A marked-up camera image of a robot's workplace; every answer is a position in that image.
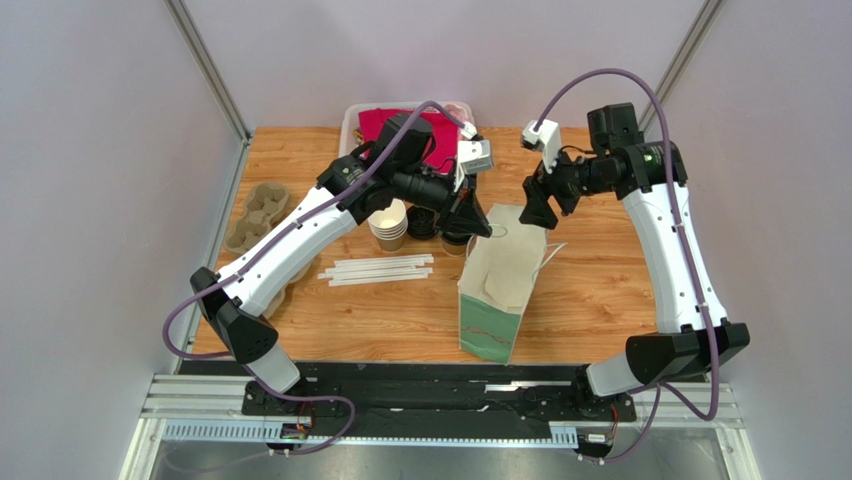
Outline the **green paper gift bag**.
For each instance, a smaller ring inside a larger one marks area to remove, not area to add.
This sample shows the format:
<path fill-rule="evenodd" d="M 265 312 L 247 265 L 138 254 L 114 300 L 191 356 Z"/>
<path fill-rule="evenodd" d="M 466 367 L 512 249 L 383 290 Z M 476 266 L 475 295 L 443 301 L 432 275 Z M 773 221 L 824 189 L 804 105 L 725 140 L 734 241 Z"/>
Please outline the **green paper gift bag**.
<path fill-rule="evenodd" d="M 520 222 L 523 207 L 494 204 L 495 234 L 478 237 L 458 282 L 459 347 L 484 361 L 510 362 L 522 319 L 550 250 L 548 230 Z"/>

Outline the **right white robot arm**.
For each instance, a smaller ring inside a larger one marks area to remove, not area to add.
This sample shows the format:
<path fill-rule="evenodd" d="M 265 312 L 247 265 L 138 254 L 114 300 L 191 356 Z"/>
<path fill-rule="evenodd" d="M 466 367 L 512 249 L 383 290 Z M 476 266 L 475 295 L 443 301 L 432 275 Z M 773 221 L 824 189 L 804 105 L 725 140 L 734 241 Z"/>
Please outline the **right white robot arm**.
<path fill-rule="evenodd" d="M 630 103 L 588 113 L 591 158 L 571 159 L 563 150 L 559 126 L 532 120 L 523 129 L 523 147 L 542 160 L 523 182 L 523 224 L 554 229 L 584 196 L 614 193 L 622 202 L 645 257 L 655 297 L 657 330 L 630 337 L 623 353 L 592 363 L 578 373 L 578 392 L 588 399 L 626 393 L 660 380 L 712 370 L 711 350 L 725 364 L 750 343 L 748 328 L 729 320 L 701 257 L 689 214 L 687 175 L 678 149 L 664 160 L 664 145 L 647 141 Z"/>

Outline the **single black lid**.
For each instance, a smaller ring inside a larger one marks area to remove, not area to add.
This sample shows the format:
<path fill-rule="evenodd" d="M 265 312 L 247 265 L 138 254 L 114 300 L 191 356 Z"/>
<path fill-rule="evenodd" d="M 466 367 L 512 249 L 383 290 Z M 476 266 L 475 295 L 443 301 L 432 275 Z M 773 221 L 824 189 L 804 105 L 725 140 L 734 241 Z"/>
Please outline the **single black lid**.
<path fill-rule="evenodd" d="M 442 232 L 440 234 L 441 240 L 451 246 L 463 246 L 466 245 L 471 238 L 472 234 L 469 233 L 452 233 L 452 232 Z"/>

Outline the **single paper cup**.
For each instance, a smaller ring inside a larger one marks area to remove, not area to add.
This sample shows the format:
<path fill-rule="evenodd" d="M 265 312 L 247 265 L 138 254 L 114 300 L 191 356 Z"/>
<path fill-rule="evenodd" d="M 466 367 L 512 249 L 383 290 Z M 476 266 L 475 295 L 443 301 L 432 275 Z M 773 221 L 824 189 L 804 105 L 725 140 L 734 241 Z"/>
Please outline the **single paper cup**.
<path fill-rule="evenodd" d="M 462 240 L 442 240 L 442 246 L 444 251 L 452 257 L 467 257 L 468 256 L 468 245 L 469 241 Z"/>

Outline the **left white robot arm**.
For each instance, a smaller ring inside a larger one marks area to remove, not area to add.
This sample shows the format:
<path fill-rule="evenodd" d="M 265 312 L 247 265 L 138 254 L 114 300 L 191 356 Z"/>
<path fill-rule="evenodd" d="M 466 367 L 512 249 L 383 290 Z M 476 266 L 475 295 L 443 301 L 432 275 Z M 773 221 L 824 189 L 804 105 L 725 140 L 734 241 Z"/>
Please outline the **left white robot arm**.
<path fill-rule="evenodd" d="M 493 166 L 490 144 L 465 122 L 455 170 L 442 175 L 424 161 L 433 147 L 431 123 L 403 112 L 385 121 L 379 137 L 333 160 L 289 217 L 240 259 L 190 279 L 195 301 L 239 364 L 258 382 L 284 394 L 301 374 L 263 313 L 274 296 L 319 253 L 393 201 L 436 214 L 452 236 L 489 237 L 492 228 L 476 197 L 477 174 Z"/>

